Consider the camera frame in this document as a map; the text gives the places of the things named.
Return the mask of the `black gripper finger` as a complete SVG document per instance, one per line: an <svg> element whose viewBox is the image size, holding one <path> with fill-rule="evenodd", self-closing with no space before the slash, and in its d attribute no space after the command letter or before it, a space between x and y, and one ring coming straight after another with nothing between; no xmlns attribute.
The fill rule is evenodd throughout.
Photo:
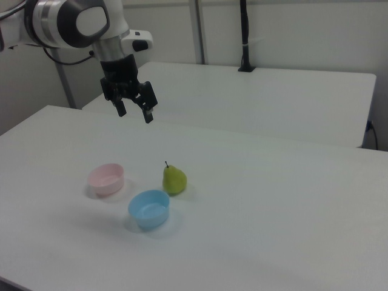
<svg viewBox="0 0 388 291"><path fill-rule="evenodd" d="M134 103L141 108L145 123L151 123L153 121L153 108L158 104L158 101L149 81L138 84Z"/></svg>
<svg viewBox="0 0 388 291"><path fill-rule="evenodd" d="M115 106L119 117L123 117L124 115L126 115L127 111L125 109L124 102L122 101L122 97L117 90L113 91L112 97L111 97L111 102Z"/></svg>

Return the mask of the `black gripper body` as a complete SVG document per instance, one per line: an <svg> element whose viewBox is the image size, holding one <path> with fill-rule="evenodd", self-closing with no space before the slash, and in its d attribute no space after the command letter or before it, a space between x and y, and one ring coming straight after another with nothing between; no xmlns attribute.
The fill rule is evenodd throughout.
<svg viewBox="0 0 388 291"><path fill-rule="evenodd" d="M133 54L115 61L101 61L104 77L100 80L104 97L108 101L132 99L151 88L149 81L138 81L138 67Z"/></svg>

